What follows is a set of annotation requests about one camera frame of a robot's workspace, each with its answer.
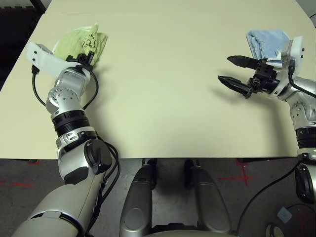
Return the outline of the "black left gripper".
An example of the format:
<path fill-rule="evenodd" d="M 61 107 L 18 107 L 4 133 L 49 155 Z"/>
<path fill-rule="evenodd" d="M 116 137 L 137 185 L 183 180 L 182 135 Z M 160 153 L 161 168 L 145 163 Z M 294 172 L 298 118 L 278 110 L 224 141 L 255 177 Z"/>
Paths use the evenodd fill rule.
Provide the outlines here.
<path fill-rule="evenodd" d="M 80 64 L 87 66 L 87 67 L 93 67 L 92 60 L 94 59 L 94 56 L 95 56 L 95 53 L 92 51 L 89 51 L 89 53 L 87 55 L 84 53 L 80 53 L 76 58 L 69 55 L 66 58 L 66 61 L 80 63 Z"/>

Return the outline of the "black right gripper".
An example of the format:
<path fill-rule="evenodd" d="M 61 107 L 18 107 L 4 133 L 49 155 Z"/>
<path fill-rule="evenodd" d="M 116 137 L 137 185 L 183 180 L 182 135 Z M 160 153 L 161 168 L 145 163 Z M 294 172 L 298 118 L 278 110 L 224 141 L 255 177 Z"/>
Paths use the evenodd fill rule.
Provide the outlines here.
<path fill-rule="evenodd" d="M 236 66 L 255 69 L 254 76 L 248 80 L 248 85 L 233 77 L 218 76 L 218 80 L 227 88 L 249 98 L 252 93 L 271 94 L 279 84 L 274 67 L 267 64 L 267 58 L 257 60 L 241 55 L 227 57 L 227 60 Z"/>

